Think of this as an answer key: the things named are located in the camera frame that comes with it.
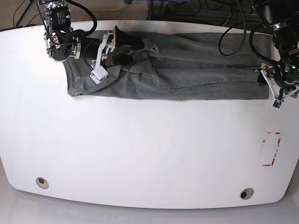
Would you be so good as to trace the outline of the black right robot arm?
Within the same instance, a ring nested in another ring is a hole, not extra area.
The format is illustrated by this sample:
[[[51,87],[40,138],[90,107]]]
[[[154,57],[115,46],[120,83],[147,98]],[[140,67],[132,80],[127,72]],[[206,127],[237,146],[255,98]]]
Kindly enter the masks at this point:
[[[117,53],[116,49],[126,46],[135,52],[144,48],[144,42],[114,27],[102,38],[91,38],[97,28],[94,14],[85,6],[72,0],[37,0],[37,7],[44,6],[44,13],[39,14],[45,28],[44,40],[49,58],[64,62],[68,58],[83,60],[91,70],[99,66],[114,64],[126,65],[133,58],[126,53]],[[89,31],[74,30],[71,27],[71,13],[68,5],[76,6],[86,12],[93,21]]]

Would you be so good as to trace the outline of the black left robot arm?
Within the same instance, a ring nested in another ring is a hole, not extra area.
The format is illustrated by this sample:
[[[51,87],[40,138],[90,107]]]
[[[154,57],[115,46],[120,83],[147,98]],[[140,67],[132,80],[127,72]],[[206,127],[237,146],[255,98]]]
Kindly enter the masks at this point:
[[[299,2],[297,0],[252,0],[260,23],[249,34],[252,52],[275,71],[273,77],[282,90],[290,91],[299,83]],[[253,37],[261,28],[272,29],[272,42],[280,60],[275,61],[259,53]]]

